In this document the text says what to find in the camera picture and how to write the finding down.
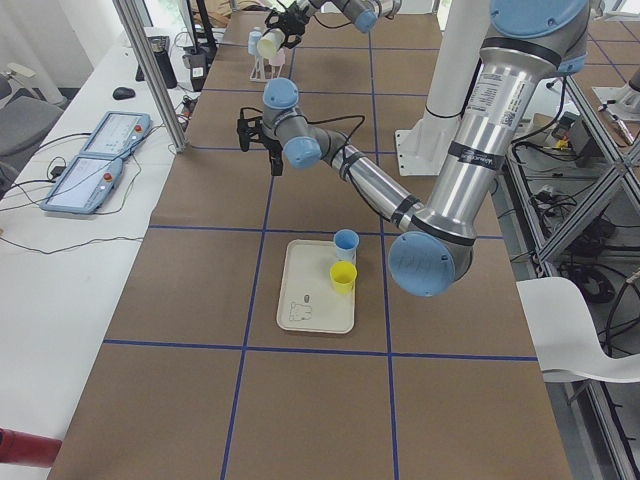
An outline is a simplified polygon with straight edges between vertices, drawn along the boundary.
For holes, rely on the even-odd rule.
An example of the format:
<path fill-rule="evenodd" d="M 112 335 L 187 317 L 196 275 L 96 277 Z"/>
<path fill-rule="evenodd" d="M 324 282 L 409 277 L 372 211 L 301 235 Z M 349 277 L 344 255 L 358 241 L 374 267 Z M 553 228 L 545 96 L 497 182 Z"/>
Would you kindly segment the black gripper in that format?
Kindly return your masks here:
<path fill-rule="evenodd" d="M 300 8 L 272 10 L 265 20 L 268 32 L 279 30 L 284 35 L 280 45 L 285 48 L 294 48 L 301 42 L 307 24 L 307 11 Z"/>
<path fill-rule="evenodd" d="M 263 144 L 269 151 L 269 161 L 272 176 L 281 176 L 283 174 L 282 161 L 282 145 L 278 140 L 265 137 Z"/>

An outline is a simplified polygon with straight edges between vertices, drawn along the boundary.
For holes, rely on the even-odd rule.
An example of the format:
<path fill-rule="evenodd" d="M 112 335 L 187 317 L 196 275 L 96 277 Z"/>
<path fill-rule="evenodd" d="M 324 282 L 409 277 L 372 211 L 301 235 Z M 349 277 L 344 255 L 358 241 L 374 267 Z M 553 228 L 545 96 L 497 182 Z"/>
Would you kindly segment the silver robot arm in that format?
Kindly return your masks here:
<path fill-rule="evenodd" d="M 295 168 L 326 162 L 370 207 L 402 230 L 389 254 L 393 280 L 406 292 L 439 295 L 465 275 L 477 234 L 474 220 L 502 167 L 538 83 L 584 65 L 586 1 L 492 1 L 479 47 L 483 68 L 426 203 L 374 165 L 346 135 L 311 125 L 295 83 L 266 84 L 261 133 Z"/>
<path fill-rule="evenodd" d="M 306 26 L 320 12 L 326 1 L 282 2 L 281 10 L 272 9 L 265 20 L 266 30 L 258 41 L 264 57 L 275 55 L 282 47 L 293 49 L 302 40 Z M 401 1 L 330 1 L 361 33 L 368 33 L 381 18 L 392 19 L 402 6 Z"/>

